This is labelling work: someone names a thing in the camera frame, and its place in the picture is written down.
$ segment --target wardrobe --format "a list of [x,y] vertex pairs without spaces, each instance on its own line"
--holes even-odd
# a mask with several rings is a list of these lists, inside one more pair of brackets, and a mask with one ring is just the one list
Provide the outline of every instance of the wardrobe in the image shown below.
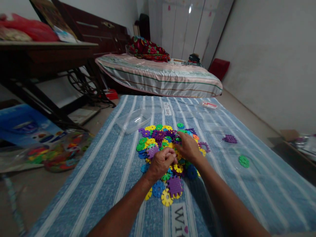
[[197,53],[208,68],[232,3],[233,0],[148,0],[151,41],[175,59],[188,60],[190,54]]

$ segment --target striped bedsheet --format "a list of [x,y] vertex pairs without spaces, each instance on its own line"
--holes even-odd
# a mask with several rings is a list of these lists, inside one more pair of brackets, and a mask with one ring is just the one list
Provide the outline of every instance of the striped bedsheet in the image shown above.
[[206,69],[170,61],[154,62],[127,54],[107,54],[95,60],[113,80],[128,88],[156,95],[211,98],[223,90]]
[[[125,134],[116,119],[139,108],[157,111],[161,103],[168,103],[171,114],[152,113],[150,124],[171,125],[181,122],[194,128],[201,141],[211,149],[207,159],[234,190],[246,207],[271,234],[316,230],[316,189],[296,173],[278,155],[263,144],[234,115],[215,98],[217,113],[201,109],[199,98],[175,98],[124,95],[111,113],[84,157],[69,176],[51,204],[43,212],[30,236],[85,236],[96,223],[117,203],[141,177],[141,165],[136,145],[141,138],[138,131]],[[225,146],[215,133],[203,127],[204,118],[219,127],[230,129],[238,145],[255,157],[258,168],[269,167],[274,175],[256,176],[234,172],[235,167]],[[141,205],[131,236],[178,236],[175,228],[182,217],[188,233],[184,236],[225,236],[225,230],[214,212],[201,178],[184,180],[184,192],[170,207],[159,198],[151,197]]]

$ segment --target blue striped mattress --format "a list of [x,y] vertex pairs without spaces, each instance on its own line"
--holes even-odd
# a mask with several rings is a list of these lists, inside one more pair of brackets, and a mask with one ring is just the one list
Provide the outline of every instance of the blue striped mattress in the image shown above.
[[[125,134],[116,124],[117,118],[139,108],[154,111],[163,103],[169,104],[171,113],[153,113],[146,126],[163,124],[176,129],[181,122],[186,128],[193,127],[200,141],[210,146],[208,161],[271,234],[316,231],[316,189],[215,98],[207,100],[219,106],[216,113],[196,106],[201,100],[122,96],[30,236],[85,236],[142,176],[144,160],[136,151],[142,136],[138,131]],[[243,172],[236,166],[232,159],[234,149],[224,144],[208,124],[235,135],[235,148],[254,156],[256,170]],[[185,178],[182,182],[183,195],[174,199],[170,207],[153,196],[142,203],[131,236],[178,236],[175,230],[182,223],[186,227],[184,236],[225,236],[202,179]],[[183,214],[181,223],[179,214]]]

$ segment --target red floral cloth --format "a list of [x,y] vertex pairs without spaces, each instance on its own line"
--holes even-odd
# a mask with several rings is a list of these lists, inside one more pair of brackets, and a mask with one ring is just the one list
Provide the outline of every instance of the red floral cloth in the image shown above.
[[170,61],[169,54],[159,45],[150,42],[143,37],[134,36],[128,43],[129,50],[136,58],[152,60],[156,62]]

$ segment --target white wardrobe door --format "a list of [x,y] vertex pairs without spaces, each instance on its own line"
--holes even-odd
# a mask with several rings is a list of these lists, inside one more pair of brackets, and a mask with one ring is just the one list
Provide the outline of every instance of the white wardrobe door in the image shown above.
[[194,52],[199,54],[201,61],[203,60],[204,52],[208,43],[208,37],[212,28],[218,2],[219,0],[205,0],[204,3],[201,23],[194,47]]
[[172,54],[172,41],[174,31],[176,0],[166,0],[162,3],[162,43],[165,51]]
[[162,45],[162,1],[148,0],[150,40]]
[[194,53],[194,46],[198,35],[203,6],[204,0],[191,0],[191,10],[189,10],[188,24],[181,57],[183,60],[188,60],[189,55]]
[[177,0],[173,33],[172,58],[181,59],[189,16],[190,0]]

